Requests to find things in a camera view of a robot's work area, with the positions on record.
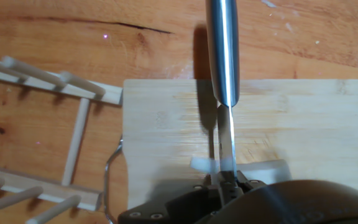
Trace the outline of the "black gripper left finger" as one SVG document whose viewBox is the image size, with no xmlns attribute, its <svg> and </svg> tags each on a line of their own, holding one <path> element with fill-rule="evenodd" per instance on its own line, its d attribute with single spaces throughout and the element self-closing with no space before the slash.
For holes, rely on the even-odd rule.
<svg viewBox="0 0 358 224">
<path fill-rule="evenodd" d="M 232 182 L 182 187 L 129 209 L 118 216 L 119 224 L 209 223 L 232 199 Z"/>
</svg>

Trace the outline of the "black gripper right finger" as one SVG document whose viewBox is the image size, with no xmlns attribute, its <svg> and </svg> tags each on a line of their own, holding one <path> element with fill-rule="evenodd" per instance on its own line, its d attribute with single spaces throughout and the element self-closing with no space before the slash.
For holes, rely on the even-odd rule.
<svg viewBox="0 0 358 224">
<path fill-rule="evenodd" d="M 250 192 L 261 187 L 265 187 L 267 184 L 261 180 L 249 180 L 247 179 L 241 171 L 228 172 L 229 183 L 229 199 L 234 200 L 244 193 Z"/>
</svg>

